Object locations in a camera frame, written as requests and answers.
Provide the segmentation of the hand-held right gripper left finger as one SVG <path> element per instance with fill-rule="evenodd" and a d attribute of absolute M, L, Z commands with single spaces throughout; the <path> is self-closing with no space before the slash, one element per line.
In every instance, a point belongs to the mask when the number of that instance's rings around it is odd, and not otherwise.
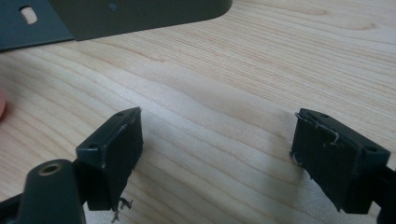
<path fill-rule="evenodd" d="M 81 197 L 90 210 L 118 210 L 142 151 L 140 107 L 116 113 L 76 148 Z"/>

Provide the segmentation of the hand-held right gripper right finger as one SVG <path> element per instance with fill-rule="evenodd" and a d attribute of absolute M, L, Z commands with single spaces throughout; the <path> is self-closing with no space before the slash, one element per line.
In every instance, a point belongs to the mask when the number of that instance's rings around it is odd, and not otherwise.
<path fill-rule="evenodd" d="M 290 155 L 338 210 L 366 214 L 372 203 L 390 213 L 390 152 L 320 112 L 302 108 Z"/>

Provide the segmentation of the black metal corner rack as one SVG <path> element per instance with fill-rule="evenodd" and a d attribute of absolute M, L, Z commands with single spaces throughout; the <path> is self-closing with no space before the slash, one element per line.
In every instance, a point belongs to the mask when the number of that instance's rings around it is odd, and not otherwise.
<path fill-rule="evenodd" d="M 233 0 L 0 0 L 0 52 L 206 21 Z"/>

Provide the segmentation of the pink bottle with blue cap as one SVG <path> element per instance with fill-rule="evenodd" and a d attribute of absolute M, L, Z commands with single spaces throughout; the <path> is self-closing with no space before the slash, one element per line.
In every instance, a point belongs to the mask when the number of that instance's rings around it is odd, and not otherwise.
<path fill-rule="evenodd" d="M 4 114 L 5 108 L 6 108 L 6 96 L 2 90 L 0 90 L 0 118 Z"/>

